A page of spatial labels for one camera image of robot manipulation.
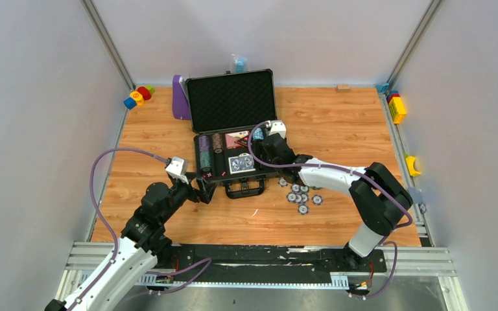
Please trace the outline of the red triangular card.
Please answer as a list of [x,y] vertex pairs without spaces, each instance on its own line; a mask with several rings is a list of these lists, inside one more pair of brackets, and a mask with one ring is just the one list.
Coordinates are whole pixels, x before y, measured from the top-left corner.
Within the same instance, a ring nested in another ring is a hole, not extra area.
[[248,146],[248,141],[249,141],[250,136],[245,135],[243,137],[240,137],[235,140],[235,145],[237,148],[246,148]]

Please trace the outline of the teal poker chip stack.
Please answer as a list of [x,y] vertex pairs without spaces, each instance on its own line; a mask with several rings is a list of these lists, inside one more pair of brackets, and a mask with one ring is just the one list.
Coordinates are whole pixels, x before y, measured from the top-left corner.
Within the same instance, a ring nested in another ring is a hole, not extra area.
[[203,172],[212,171],[213,160],[209,150],[203,150],[199,153],[200,156],[200,169]]

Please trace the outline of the blue playing card deck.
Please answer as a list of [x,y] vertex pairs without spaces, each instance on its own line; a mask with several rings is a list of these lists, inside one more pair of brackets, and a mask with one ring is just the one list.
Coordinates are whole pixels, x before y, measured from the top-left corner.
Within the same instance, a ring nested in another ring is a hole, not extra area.
[[228,158],[230,174],[240,174],[255,171],[253,157],[239,157],[239,155]]

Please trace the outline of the red playing card deck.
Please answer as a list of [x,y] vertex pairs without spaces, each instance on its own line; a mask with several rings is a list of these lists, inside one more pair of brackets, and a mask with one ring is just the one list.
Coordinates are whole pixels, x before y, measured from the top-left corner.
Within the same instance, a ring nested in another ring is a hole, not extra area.
[[225,142],[226,142],[226,148],[227,149],[234,149],[237,148],[235,145],[235,140],[243,137],[245,135],[249,135],[249,131],[241,131],[241,132],[232,132],[232,133],[226,133],[224,135]]

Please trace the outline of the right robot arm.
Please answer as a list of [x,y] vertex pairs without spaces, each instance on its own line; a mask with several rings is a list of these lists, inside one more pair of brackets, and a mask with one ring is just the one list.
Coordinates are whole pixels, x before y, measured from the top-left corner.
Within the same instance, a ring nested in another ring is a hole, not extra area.
[[397,228],[412,223],[413,201],[408,191],[383,164],[367,167],[335,165],[305,154],[295,154],[278,133],[258,142],[256,160],[276,169],[288,182],[333,190],[350,196],[362,224],[347,243],[344,261],[352,270],[370,262],[370,253]]

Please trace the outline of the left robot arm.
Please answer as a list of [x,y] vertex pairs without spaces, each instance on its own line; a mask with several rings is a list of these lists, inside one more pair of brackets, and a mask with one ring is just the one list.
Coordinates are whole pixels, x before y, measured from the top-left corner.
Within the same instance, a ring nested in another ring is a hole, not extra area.
[[105,259],[74,292],[51,300],[46,310],[113,310],[142,275],[168,266],[173,252],[166,221],[187,201],[209,204],[217,188],[200,178],[196,182],[196,187],[178,179],[171,186],[149,185]]

